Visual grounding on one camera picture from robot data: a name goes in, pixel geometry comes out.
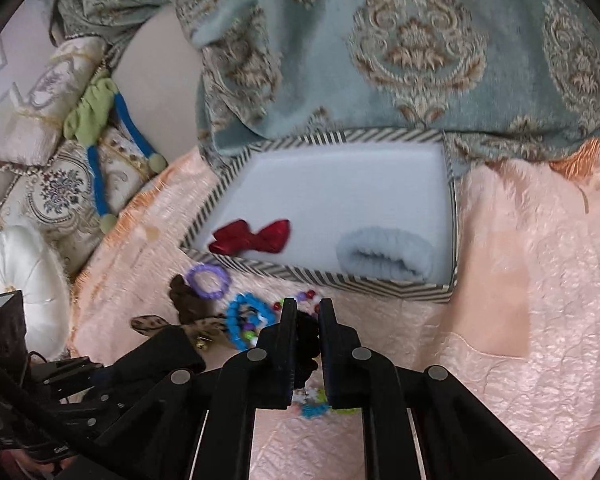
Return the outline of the leopard print bow clip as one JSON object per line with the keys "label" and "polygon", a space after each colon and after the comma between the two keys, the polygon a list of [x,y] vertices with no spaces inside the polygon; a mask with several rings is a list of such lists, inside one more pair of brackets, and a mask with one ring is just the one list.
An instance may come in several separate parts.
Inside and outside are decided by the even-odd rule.
{"label": "leopard print bow clip", "polygon": [[136,333],[145,337],[155,336],[166,328],[179,328],[197,350],[205,351],[211,346],[230,347],[226,335],[226,320],[222,315],[199,318],[185,324],[171,324],[159,315],[140,315],[131,318],[130,326]]}

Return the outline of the red bow hair clip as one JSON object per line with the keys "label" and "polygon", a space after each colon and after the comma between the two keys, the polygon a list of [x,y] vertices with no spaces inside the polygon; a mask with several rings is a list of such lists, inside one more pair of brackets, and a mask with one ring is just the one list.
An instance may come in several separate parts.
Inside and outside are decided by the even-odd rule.
{"label": "red bow hair clip", "polygon": [[260,231],[252,232],[247,221],[238,219],[216,230],[208,251],[215,255],[238,256],[243,252],[266,252],[279,254],[285,248],[291,234],[289,220],[276,220]]}

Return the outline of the striped black white tray box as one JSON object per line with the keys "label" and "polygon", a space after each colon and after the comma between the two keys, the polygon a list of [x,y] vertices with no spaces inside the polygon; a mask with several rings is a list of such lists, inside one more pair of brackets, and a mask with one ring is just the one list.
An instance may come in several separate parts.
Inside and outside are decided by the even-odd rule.
{"label": "striped black white tray box", "polygon": [[[234,220],[253,231],[290,223],[277,255],[215,255],[213,234]],[[336,247],[362,228],[400,229],[433,248],[426,281],[345,273]],[[456,179],[445,133],[373,128],[261,142],[219,170],[179,248],[191,260],[360,294],[446,302],[458,276]]]}

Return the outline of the brown flower hair clip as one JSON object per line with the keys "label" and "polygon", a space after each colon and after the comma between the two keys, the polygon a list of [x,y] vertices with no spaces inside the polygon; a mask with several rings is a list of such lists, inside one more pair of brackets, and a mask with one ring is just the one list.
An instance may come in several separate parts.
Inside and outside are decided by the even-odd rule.
{"label": "brown flower hair clip", "polygon": [[223,323],[225,316],[217,313],[213,301],[199,296],[181,274],[170,281],[169,298],[177,311],[181,325],[199,325]]}

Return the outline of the black scrunchie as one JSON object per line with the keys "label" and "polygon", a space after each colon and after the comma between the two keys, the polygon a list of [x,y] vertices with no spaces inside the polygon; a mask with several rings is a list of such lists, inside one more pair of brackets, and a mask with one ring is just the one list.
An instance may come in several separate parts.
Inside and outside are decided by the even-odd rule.
{"label": "black scrunchie", "polygon": [[316,318],[299,311],[295,316],[293,343],[293,388],[302,389],[317,370],[316,359],[321,354],[319,327]]}

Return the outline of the green blue plush toy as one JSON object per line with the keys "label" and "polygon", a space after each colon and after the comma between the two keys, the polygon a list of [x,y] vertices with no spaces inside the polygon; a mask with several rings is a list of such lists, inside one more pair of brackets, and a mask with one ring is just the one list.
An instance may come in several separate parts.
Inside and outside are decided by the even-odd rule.
{"label": "green blue plush toy", "polygon": [[67,140],[78,141],[86,152],[88,166],[93,175],[95,209],[99,215],[100,231],[104,234],[109,233],[116,226],[117,216],[110,211],[106,201],[106,185],[100,171],[97,144],[108,127],[112,112],[118,115],[136,147],[148,160],[151,172],[160,174],[167,167],[166,159],[152,147],[140,129],[135,126],[125,99],[110,77],[108,68],[96,70],[79,103],[65,119],[64,137]]}

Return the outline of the light blue fluffy scrunchie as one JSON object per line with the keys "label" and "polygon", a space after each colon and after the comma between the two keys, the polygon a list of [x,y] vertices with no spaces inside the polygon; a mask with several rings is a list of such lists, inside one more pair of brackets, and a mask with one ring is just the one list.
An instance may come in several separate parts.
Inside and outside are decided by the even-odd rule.
{"label": "light blue fluffy scrunchie", "polygon": [[344,234],[336,254],[343,272],[362,278],[426,282],[433,271],[432,245],[400,229],[368,226]]}

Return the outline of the black velvet hair clip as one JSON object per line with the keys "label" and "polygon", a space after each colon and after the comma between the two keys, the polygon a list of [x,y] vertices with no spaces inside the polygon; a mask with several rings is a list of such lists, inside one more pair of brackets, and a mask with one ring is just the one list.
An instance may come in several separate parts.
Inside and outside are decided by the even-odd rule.
{"label": "black velvet hair clip", "polygon": [[177,370],[197,375],[205,362],[191,344],[185,330],[170,326],[149,337],[114,364],[102,367],[92,377],[96,388],[114,392],[147,391]]}

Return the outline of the white satin round pillow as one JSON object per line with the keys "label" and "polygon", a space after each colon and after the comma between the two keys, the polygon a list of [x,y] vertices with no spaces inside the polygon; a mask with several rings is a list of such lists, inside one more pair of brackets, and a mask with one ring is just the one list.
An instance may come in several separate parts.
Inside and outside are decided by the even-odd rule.
{"label": "white satin round pillow", "polygon": [[0,295],[16,290],[22,293],[27,349],[59,358],[71,330],[69,283],[56,250],[26,226],[0,231]]}

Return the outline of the peach quilted bedspread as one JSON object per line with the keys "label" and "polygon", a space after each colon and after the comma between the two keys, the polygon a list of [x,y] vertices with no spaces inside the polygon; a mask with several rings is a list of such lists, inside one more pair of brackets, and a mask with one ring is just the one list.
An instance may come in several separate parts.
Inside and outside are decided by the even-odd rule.
{"label": "peach quilted bedspread", "polygon": [[[73,285],[75,356],[109,364],[130,322],[174,320],[179,243],[215,185],[197,152],[129,203]],[[600,142],[549,164],[472,169],[460,184],[459,282],[448,304],[333,292],[338,320],[395,364],[446,367],[561,479],[600,471]]]}

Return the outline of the cream floral cushion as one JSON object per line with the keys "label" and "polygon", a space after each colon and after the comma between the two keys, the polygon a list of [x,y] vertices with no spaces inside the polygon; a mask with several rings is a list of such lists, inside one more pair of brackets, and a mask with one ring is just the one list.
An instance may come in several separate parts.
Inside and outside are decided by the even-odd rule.
{"label": "cream floral cushion", "polygon": [[[108,128],[97,146],[106,202],[118,214],[150,180],[147,159],[132,140]],[[55,158],[35,174],[20,176],[0,203],[0,229],[30,226],[62,259],[66,273],[79,273],[104,238],[93,196],[93,175],[79,143],[60,143]]]}

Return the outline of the cream embroidered bolster pillow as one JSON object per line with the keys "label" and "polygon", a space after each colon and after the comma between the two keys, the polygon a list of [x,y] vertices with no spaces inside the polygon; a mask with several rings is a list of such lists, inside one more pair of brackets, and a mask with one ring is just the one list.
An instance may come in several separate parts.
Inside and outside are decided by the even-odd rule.
{"label": "cream embroidered bolster pillow", "polygon": [[105,39],[83,36],[63,42],[22,103],[15,107],[0,148],[0,168],[24,174],[46,166],[56,151],[64,123],[102,64]]}

